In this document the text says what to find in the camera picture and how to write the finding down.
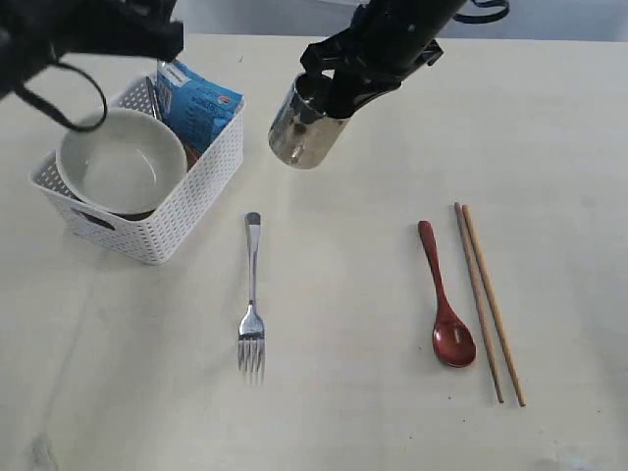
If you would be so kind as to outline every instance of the stainless steel cup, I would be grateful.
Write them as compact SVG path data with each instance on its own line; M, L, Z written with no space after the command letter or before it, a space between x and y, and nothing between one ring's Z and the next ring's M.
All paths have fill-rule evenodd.
M318 166L350 119L337 120L322 111L331 84L326 76L298 76L271 125L268 142L291 167Z

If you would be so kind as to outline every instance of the wooden chopsticks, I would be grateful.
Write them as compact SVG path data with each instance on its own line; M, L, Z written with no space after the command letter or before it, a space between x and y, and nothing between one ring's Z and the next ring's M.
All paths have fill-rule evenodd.
M495 292L493 291L493 285L491 284L489 272L484 262L484 255L482 254L482 248L480 247L478 235L475 232L475 227L473 226L473 221L471 220L469 207L466 204L460 206L460 203L455 203L453 206L458 219L460 236L462 237L462 248L464 249L464 255L467 260L467 266L469 268L471 287L473 288L473 296L475 298L476 308L478 310L478 317L480 318L480 327L482 329L484 345L487 350L487 356L489 357L489 366L491 368L491 374L493 376L493 382L495 384L497 400L499 402L503 402L503 397L501 395L501 387L499 385L499 378L497 374L493 341L491 340L491 335L487 326L486 314L484 312L484 305L482 303L482 296L480 294L480 282L478 280L478 272L475 264L473 263L473 255L471 254L472 248L475 252L475 258L478 262L478 267L480 268L480 276L482 277L484 290L486 291L487 299L489 300L489 306L491 307L491 311L493 312L493 320L495 322L497 336L499 337L499 343L501 344L501 350L503 351L503 356L506 360L506 365L508 367L508 373L510 374L512 385L514 386L515 393L517 394L519 405L521 407L524 407L526 405L526 399L521 388L521 382L519 381L519 377L517 376L517 370L514 366L512 352L510 351L508 338L506 336L505 330L503 328L503 322L501 320L501 313L499 312L499 307L497 306L497 301L495 299Z

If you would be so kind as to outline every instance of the fork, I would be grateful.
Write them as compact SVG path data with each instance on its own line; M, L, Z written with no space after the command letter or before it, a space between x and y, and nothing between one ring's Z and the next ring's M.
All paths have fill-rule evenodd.
M265 366L265 344L264 344L264 321L257 314L257 250L259 247L259 236L261 233L262 217L259 213L248 213L245 217L246 223L246 246L248 248L248 308L246 314L239 323L237 335L237 366L245 375L253 375L255 379L261 371L264 379Z

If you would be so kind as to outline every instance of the bowl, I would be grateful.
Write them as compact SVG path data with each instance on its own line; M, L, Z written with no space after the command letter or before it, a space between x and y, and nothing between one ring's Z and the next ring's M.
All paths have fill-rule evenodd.
M80 123L89 125L94 113ZM114 108L94 132L68 132L56 155L70 191L102 211L132 216L154 211L187 171L183 145L163 123Z

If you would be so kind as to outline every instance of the red spoon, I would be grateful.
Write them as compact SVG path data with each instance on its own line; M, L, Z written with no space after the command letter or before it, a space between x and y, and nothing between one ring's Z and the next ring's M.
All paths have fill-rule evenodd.
M439 268L439 255L436 250L436 239L429 222L421 221L419 223L419 236L428 257L436 287L438 308L432 336L434 352L443 363L449 366L455 368L468 366L475 359L475 343L471 333L455 315L445 297L441 269Z

